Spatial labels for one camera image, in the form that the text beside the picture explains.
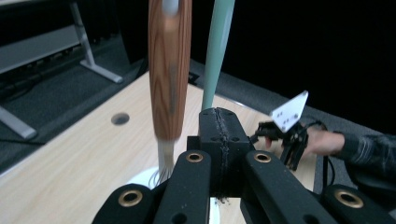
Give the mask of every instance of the light green stick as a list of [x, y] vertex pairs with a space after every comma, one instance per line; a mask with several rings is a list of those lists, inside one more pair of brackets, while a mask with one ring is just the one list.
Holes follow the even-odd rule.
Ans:
[[215, 0], [205, 63], [202, 110], [212, 107], [233, 18], [234, 0]]

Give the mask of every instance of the wood grain handle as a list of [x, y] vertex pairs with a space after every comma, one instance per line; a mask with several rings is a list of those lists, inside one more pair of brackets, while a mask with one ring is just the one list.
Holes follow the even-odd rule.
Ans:
[[181, 135], [190, 70], [191, 0], [179, 0], [175, 16], [163, 14], [162, 0], [148, 3], [148, 70], [157, 138]]

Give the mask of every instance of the human hand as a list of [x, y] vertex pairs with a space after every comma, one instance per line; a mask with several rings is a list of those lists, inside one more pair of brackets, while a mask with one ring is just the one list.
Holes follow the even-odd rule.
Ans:
[[[308, 143], [304, 150], [303, 158], [314, 153], [321, 156], [331, 156], [337, 154], [344, 146], [345, 138], [340, 133], [332, 133], [321, 130], [318, 127], [307, 129]], [[265, 137], [265, 147], [270, 148], [272, 140]]]

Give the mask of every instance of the table surface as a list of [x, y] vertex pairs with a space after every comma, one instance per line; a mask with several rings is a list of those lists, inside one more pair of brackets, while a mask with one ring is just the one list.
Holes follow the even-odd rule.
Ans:
[[[189, 85], [183, 132], [175, 146], [186, 150], [187, 136], [198, 133], [203, 91]], [[247, 135], [270, 118], [236, 102], [215, 96], [214, 107], [233, 111]], [[114, 125], [113, 116], [130, 120]], [[264, 141], [255, 144], [265, 149]], [[280, 155], [280, 142], [268, 150]], [[145, 74], [0, 176], [0, 223], [92, 223], [107, 197], [135, 175], [158, 165]], [[312, 190], [316, 156], [300, 162], [294, 175]], [[219, 206], [221, 223], [244, 223], [239, 199]]]

